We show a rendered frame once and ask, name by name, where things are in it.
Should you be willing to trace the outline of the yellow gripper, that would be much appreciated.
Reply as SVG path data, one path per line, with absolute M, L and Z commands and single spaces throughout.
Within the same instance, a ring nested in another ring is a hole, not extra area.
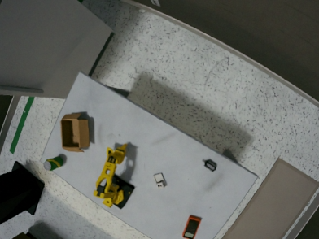
M 121 161 L 122 160 L 124 160 L 125 159 L 125 148 L 126 148 L 126 146 L 127 146 L 127 144 L 123 144 L 120 148 L 118 147 L 118 148 L 116 148 L 116 150 L 115 150 L 115 152 L 113 152 L 113 149 L 111 149 L 111 148 L 109 148 L 109 147 L 107 147 L 107 155 L 108 154 L 110 154 L 111 152 L 112 153 L 116 153 L 116 154 L 118 154 L 118 155 L 120 155 L 121 156 Z M 118 163 L 118 164 L 122 164 L 122 162 L 120 161 L 120 163 Z

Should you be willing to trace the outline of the green drink can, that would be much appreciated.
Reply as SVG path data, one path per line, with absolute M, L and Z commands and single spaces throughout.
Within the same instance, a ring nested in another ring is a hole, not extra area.
M 63 160 L 61 157 L 57 156 L 51 159 L 47 159 L 44 163 L 43 163 L 43 167 L 47 170 L 47 171 L 53 171 L 59 167 L 63 166 Z

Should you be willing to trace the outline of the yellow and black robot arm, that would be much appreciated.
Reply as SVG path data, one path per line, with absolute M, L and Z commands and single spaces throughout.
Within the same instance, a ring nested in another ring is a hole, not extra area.
M 116 164 L 121 161 L 121 156 L 111 152 L 107 157 L 108 158 L 104 163 L 102 173 L 95 183 L 97 191 L 94 191 L 94 196 L 101 199 L 105 198 L 103 203 L 107 206 L 111 206 L 113 203 L 118 205 L 119 202 L 124 200 L 124 190 L 117 192 L 119 185 L 112 184 L 111 180 L 117 168 Z M 110 171 L 109 174 L 107 174 L 107 170 Z M 104 179 L 107 179 L 106 187 L 100 185 Z

